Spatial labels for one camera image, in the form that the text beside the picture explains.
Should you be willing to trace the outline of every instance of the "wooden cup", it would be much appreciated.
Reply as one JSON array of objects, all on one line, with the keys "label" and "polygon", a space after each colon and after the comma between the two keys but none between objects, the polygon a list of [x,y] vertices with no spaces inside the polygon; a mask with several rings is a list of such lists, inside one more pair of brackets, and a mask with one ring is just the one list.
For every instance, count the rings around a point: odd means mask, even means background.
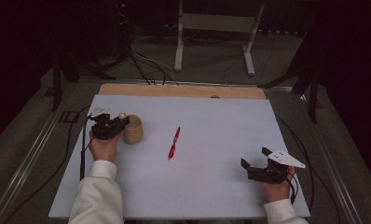
[{"label": "wooden cup", "polygon": [[142,120],[136,115],[129,115],[130,123],[125,126],[123,132],[124,141],[130,145],[139,142],[143,138]]}]

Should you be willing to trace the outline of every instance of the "person's right hand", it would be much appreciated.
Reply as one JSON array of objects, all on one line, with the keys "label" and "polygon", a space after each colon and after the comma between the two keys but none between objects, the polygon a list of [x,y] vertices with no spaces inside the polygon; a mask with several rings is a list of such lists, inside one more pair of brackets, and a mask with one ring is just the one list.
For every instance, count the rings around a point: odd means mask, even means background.
[{"label": "person's right hand", "polygon": [[[295,168],[293,166],[288,166],[288,172],[290,175],[287,175],[287,179],[293,179],[295,175]],[[280,184],[269,184],[265,182],[261,182],[262,187],[267,194],[267,199],[269,203],[273,203],[282,199],[288,199],[290,197],[290,184],[284,180]]]},{"label": "person's right hand", "polygon": [[110,161],[113,162],[116,157],[117,141],[121,137],[121,133],[108,140],[97,139],[93,137],[92,132],[89,132],[89,139],[92,141],[89,144],[89,150],[95,161]]}]

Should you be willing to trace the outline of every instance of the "white table surface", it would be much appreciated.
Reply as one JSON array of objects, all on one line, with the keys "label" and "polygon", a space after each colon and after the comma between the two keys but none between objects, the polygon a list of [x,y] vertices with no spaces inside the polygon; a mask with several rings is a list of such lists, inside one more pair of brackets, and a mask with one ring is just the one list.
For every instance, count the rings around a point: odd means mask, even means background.
[{"label": "white table surface", "polygon": [[[90,111],[95,107],[110,107],[111,118],[124,112],[143,121],[141,142],[127,145],[121,139],[117,144],[116,181],[123,194],[124,218],[266,216],[265,193],[258,182],[247,179],[240,158],[265,168],[262,147],[287,151],[268,100],[96,95]],[[176,151],[168,161],[178,127]],[[79,182],[81,139],[82,133],[49,217],[70,215]],[[86,175],[92,162],[88,151]],[[300,186],[294,207],[300,217],[310,216]]]}]

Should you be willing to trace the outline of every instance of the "white long-sleeve shirt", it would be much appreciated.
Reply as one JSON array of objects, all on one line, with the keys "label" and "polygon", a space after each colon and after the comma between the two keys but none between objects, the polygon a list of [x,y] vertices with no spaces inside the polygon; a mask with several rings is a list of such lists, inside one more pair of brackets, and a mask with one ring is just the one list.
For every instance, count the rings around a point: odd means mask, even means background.
[{"label": "white long-sleeve shirt", "polygon": [[[123,223],[122,195],[115,181],[117,167],[110,161],[95,161],[88,177],[78,185],[70,224]],[[297,217],[289,199],[266,203],[269,224],[307,224]]]}]

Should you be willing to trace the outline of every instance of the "dark background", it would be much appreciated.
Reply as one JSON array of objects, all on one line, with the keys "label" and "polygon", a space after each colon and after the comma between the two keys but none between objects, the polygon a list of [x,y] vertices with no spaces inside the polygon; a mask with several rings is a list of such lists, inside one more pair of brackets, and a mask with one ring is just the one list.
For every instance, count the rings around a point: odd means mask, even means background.
[{"label": "dark background", "polygon": [[[39,78],[52,67],[55,50],[71,50],[87,58],[107,53],[103,41],[94,36],[99,33],[106,42],[113,40],[113,29],[104,30],[110,26],[104,16],[110,10],[102,9],[102,16],[95,13],[91,23],[84,14],[90,15],[88,9],[80,6],[92,2],[104,8],[103,1],[0,1],[0,133],[39,89]],[[145,35],[172,35],[168,26],[177,23],[177,1],[126,3],[131,22],[142,27]],[[249,10],[253,3],[236,3],[242,7],[211,1],[209,13],[253,13]],[[189,0],[185,10],[204,12],[208,4]],[[259,28],[262,33],[306,35],[293,65],[322,60],[320,83],[371,171],[371,0],[268,1]]]}]

